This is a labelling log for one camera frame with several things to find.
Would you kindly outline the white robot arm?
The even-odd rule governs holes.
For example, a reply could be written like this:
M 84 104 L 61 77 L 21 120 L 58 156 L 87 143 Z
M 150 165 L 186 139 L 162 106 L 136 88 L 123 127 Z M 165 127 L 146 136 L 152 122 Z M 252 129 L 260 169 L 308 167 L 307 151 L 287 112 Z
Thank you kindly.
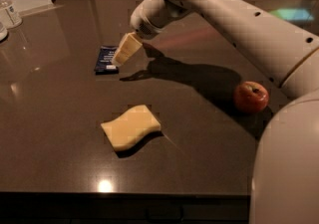
M 319 37 L 242 0 L 144 0 L 114 64 L 122 65 L 144 40 L 191 12 L 291 101 L 260 139 L 249 224 L 319 224 Z

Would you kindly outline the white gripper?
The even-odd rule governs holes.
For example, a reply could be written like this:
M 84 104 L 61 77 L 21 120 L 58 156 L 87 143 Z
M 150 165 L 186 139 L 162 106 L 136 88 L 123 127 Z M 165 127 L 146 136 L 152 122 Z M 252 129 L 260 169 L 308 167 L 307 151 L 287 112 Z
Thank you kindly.
M 131 15 L 130 24 L 134 31 L 122 38 L 112 58 L 112 64 L 117 67 L 123 65 L 143 45 L 142 39 L 153 39 L 168 24 L 189 13 L 189 10 L 169 0 L 144 0 Z

